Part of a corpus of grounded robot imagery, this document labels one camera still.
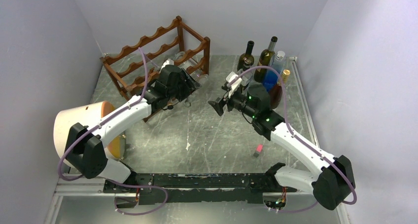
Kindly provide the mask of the green wine bottle silver cap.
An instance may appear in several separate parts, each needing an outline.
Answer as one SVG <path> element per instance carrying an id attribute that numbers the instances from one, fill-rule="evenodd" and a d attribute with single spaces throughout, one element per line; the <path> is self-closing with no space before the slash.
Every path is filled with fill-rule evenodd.
<path id="1" fill-rule="evenodd" d="M 257 66 L 268 66 L 271 57 L 275 55 L 275 46 L 278 38 L 273 36 L 269 43 L 269 46 L 261 52 Z M 254 80 L 258 83 L 262 83 L 267 73 L 267 69 L 256 69 L 254 73 Z"/>

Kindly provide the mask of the blue labelled clear bottle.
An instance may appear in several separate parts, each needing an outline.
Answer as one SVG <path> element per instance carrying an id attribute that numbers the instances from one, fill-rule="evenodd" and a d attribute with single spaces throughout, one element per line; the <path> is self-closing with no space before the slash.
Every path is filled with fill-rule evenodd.
<path id="1" fill-rule="evenodd" d="M 276 70 L 279 74 L 282 74 L 282 71 L 285 68 L 285 64 L 285 52 L 278 51 L 274 56 L 271 57 L 268 66 Z M 267 70 L 262 84 L 267 92 L 269 92 L 277 84 L 277 81 L 278 76 L 273 71 Z"/>

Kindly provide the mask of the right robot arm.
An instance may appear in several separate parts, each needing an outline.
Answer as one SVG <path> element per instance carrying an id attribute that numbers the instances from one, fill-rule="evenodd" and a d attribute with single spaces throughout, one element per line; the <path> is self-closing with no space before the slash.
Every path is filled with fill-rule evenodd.
<path id="1" fill-rule="evenodd" d="M 262 85 L 253 85 L 246 94 L 228 89 L 224 96 L 209 101 L 218 115 L 238 110 L 251 117 L 254 130 L 267 140 L 280 145 L 307 168 L 297 170 L 280 164 L 270 170 L 266 186 L 271 191 L 291 187 L 311 194 L 317 203 L 335 210 L 353 193 L 355 180 L 351 161 L 344 155 L 336 157 L 311 143 L 270 107 L 270 95 Z"/>

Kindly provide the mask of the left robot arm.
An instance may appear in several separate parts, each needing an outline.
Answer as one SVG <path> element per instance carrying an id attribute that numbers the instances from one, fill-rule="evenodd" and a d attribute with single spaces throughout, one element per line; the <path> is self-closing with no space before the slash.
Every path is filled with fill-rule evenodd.
<path id="1" fill-rule="evenodd" d="M 86 125 L 73 124 L 59 165 L 68 162 L 87 179 L 102 177 L 115 181 L 123 192 L 134 190 L 136 173 L 123 162 L 109 158 L 105 148 L 136 122 L 167 108 L 172 100 L 181 102 L 187 99 L 200 88 L 191 73 L 191 67 L 163 66 L 159 75 L 146 83 L 139 95 L 132 96 L 104 118 Z"/>

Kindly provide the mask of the dark bottle gold foil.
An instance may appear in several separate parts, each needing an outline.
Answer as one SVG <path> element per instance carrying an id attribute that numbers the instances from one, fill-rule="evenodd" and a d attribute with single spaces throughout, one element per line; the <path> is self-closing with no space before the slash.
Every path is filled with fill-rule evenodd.
<path id="1" fill-rule="evenodd" d="M 272 89 L 269 91 L 270 95 L 270 107 L 271 109 L 275 109 L 278 107 L 278 105 L 281 103 L 282 100 L 282 94 L 283 89 L 281 87 L 281 80 L 286 83 L 289 76 L 291 74 L 290 70 L 283 70 L 281 73 L 280 79 L 277 80 L 277 83 L 272 87 Z"/>

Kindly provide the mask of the dark bottle cream label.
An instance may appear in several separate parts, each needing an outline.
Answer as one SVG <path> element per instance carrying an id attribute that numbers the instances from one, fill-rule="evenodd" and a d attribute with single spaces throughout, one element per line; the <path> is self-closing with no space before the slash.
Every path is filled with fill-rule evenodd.
<path id="1" fill-rule="evenodd" d="M 246 71 L 251 66 L 253 66 L 254 64 L 254 57 L 252 55 L 253 47 L 254 47 L 254 41 L 252 40 L 248 41 L 245 53 L 243 53 L 239 57 L 238 64 L 237 64 L 237 71 L 239 70 Z"/>

